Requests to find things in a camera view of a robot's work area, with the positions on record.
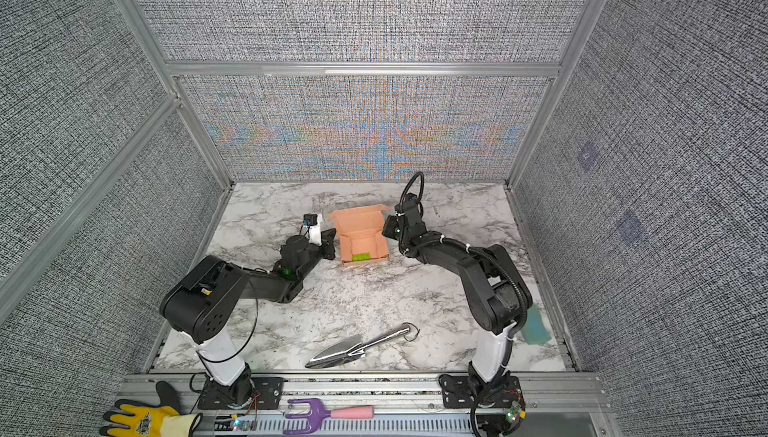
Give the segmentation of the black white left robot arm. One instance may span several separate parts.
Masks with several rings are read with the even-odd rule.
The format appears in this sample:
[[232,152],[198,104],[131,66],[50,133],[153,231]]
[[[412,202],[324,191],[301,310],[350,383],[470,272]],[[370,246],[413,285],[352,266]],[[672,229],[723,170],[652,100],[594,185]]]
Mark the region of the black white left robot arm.
[[270,271],[207,256],[166,294],[160,314],[193,345],[213,381],[231,387],[247,370],[227,331],[235,307],[242,299],[292,302],[317,264],[335,258],[335,237],[334,229],[320,232],[315,240],[289,237]]

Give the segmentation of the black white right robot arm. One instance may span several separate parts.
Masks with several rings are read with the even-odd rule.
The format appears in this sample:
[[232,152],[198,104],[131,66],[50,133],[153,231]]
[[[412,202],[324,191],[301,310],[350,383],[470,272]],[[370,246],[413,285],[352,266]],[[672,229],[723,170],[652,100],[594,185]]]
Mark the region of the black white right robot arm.
[[403,256],[459,277],[470,314],[482,329],[468,383],[479,397],[505,380],[514,338],[528,321],[533,299],[503,246],[473,246],[427,229],[424,188],[424,173],[418,171],[402,191],[395,214],[386,218],[382,235],[396,241]]

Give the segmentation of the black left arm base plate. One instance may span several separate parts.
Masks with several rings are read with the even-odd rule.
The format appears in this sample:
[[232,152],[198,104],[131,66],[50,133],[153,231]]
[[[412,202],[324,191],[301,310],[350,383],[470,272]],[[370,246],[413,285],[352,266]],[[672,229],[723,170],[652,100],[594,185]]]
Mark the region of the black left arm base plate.
[[205,383],[197,407],[201,410],[277,410],[285,380],[280,377],[251,377],[238,379],[231,386],[215,380]]

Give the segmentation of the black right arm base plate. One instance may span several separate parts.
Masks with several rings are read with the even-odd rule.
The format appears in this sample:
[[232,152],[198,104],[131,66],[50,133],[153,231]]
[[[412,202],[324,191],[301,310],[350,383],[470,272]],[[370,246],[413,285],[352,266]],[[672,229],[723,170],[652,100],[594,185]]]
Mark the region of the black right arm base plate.
[[[478,377],[468,374],[441,374],[438,384],[446,409],[470,409],[486,387]],[[512,408],[514,405],[525,407],[525,399],[519,379],[506,373],[489,391],[479,408]]]

